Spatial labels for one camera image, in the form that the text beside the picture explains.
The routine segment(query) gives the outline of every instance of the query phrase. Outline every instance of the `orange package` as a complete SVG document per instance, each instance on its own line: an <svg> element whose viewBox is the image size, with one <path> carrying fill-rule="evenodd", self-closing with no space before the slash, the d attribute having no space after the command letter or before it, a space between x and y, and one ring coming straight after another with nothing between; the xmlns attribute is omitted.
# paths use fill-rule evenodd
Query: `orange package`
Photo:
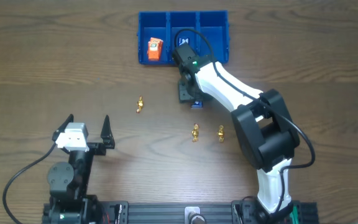
<svg viewBox="0 0 358 224"><path fill-rule="evenodd" d="M164 41L161 39L154 38L154 37L150 38L149 48L147 49L147 56L149 56L149 60L151 61L160 60L163 43Z"/></svg>

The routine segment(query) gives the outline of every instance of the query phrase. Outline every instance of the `wooden table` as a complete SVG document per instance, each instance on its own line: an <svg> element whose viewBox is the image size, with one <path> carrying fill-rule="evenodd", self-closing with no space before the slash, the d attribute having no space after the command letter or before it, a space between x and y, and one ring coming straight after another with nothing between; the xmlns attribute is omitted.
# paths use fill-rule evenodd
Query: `wooden table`
<svg viewBox="0 0 358 224"><path fill-rule="evenodd" d="M358 222L358 1L0 1L0 223L6 182L45 154L73 113L99 141L110 115L116 149L95 157L89 194L129 202L230 202L256 195L230 114L217 102L178 102L175 67L138 63L139 11L229 11L228 72L277 89L316 147L313 167L290 171L295 200L318 202L321 223ZM139 95L145 107L136 114ZM193 123L200 141L191 141ZM225 126L225 142L216 132ZM294 164L310 154L304 143ZM39 223L46 175L60 150L8 192L13 214Z"/></svg>

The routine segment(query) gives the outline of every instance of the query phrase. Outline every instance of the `blue bin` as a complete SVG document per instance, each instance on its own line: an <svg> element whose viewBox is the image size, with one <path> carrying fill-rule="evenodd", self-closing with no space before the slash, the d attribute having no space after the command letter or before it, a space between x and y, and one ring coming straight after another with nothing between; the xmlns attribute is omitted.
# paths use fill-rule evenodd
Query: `blue bin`
<svg viewBox="0 0 358 224"><path fill-rule="evenodd" d="M209 40L214 56L221 63L229 60L229 23L227 11L187 11L187 12L139 12L138 58L144 65L174 64L175 34L183 28L200 31ZM159 61L149 61L147 57L148 42L151 37L164 41ZM180 38L188 39L189 45L199 54L209 54L206 43L195 33L183 31Z"/></svg>

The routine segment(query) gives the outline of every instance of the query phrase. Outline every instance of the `gold candy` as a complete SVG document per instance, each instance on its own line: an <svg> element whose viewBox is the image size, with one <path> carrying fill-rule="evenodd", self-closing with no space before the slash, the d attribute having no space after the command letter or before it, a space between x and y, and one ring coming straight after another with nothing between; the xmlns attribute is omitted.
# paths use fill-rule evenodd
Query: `gold candy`
<svg viewBox="0 0 358 224"><path fill-rule="evenodd" d="M194 124L194 129L191 134L193 135L193 142L198 141L198 124Z"/></svg>
<svg viewBox="0 0 358 224"><path fill-rule="evenodd" d="M137 107L139 107L139 109L136 110L136 113L140 113L140 111L143 108L143 97L139 96L139 101L137 102Z"/></svg>
<svg viewBox="0 0 358 224"><path fill-rule="evenodd" d="M219 142L223 142L224 140L223 125L219 125L218 136L219 136Z"/></svg>

